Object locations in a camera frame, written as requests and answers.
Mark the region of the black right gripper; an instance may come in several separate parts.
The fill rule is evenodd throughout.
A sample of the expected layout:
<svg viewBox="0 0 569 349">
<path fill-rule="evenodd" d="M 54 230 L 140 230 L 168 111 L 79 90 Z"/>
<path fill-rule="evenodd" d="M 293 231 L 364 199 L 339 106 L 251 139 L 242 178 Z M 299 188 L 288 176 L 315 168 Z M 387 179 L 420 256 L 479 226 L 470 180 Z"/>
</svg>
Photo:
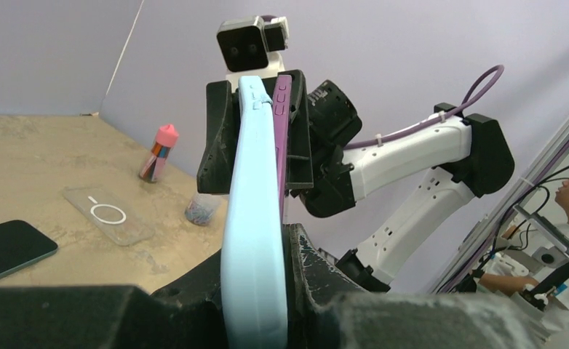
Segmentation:
<svg viewBox="0 0 569 349">
<path fill-rule="evenodd" d="M 286 189 L 297 190 L 307 212 L 326 218 L 356 205 L 344 148 L 362 128 L 357 109 L 331 80 L 306 91 L 301 70 L 292 77 L 288 130 Z M 230 191 L 239 136 L 239 99 L 229 81 L 206 86 L 206 141 L 196 174 L 200 193 L 226 195 Z"/>
</svg>

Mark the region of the clear phone case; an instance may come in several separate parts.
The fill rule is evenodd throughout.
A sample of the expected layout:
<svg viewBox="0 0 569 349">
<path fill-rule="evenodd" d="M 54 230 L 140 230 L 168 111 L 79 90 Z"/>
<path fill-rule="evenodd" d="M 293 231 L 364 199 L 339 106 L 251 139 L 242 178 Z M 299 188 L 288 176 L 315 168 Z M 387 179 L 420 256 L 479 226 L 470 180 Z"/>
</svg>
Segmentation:
<svg viewBox="0 0 569 349">
<path fill-rule="evenodd" d="M 63 197 L 119 246 L 131 246 L 155 230 L 118 196 L 99 186 L 64 188 Z"/>
</svg>

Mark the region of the black screen smartphone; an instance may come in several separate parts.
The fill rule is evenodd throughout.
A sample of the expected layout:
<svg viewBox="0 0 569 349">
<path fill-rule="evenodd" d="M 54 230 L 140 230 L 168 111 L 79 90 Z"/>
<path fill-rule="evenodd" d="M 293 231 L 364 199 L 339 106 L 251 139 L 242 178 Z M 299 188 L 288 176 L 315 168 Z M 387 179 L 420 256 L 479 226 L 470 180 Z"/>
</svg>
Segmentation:
<svg viewBox="0 0 569 349">
<path fill-rule="evenodd" d="M 58 244 L 24 220 L 0 223 L 0 279 L 27 268 L 58 250 Z"/>
</svg>

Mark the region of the light blue phone case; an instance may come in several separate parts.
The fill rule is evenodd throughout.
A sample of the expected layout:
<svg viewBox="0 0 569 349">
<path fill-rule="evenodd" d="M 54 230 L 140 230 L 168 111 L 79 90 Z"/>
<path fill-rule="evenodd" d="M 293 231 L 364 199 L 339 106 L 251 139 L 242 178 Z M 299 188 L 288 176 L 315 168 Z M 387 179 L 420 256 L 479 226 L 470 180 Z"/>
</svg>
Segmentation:
<svg viewBox="0 0 569 349">
<path fill-rule="evenodd" d="M 272 100 L 259 76 L 238 81 L 241 124 L 221 248 L 230 348 L 286 348 L 287 285 Z"/>
</svg>

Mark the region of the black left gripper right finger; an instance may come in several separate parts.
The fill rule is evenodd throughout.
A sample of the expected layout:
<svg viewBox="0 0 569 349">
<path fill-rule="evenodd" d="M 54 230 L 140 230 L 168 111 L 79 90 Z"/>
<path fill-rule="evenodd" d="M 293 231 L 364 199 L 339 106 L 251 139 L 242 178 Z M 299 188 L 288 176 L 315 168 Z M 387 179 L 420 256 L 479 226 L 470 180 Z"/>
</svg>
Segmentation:
<svg viewBox="0 0 569 349">
<path fill-rule="evenodd" d="M 490 294 L 372 293 L 283 227 L 292 282 L 289 348 L 541 348 L 525 315 Z"/>
</svg>

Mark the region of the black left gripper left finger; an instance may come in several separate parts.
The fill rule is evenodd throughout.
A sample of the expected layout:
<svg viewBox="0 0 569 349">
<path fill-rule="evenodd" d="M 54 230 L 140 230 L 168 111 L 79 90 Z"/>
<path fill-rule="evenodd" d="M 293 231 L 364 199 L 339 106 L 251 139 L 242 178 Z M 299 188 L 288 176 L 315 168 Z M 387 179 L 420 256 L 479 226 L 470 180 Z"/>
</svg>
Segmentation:
<svg viewBox="0 0 569 349">
<path fill-rule="evenodd" d="M 0 287 L 0 348 L 226 348 L 220 253 L 152 294 L 133 285 Z"/>
</svg>

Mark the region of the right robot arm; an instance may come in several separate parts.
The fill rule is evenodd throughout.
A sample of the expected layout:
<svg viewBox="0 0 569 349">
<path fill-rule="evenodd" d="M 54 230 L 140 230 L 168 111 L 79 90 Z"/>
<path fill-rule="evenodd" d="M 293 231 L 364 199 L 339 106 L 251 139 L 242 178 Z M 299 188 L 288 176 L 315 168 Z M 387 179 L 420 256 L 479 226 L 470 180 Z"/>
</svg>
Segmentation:
<svg viewBox="0 0 569 349">
<path fill-rule="evenodd" d="M 285 199 L 315 217 L 331 217 L 402 178 L 423 180 L 369 238 L 337 267 L 371 292 L 387 292 L 409 256 L 472 199 L 495 193 L 514 159 L 495 119 L 435 105 L 401 131 L 354 143 L 362 122 L 332 81 L 313 92 L 299 70 L 206 87 L 207 139 L 197 190 L 227 195 L 221 277 L 227 295 L 285 289 L 281 227 Z"/>
</svg>

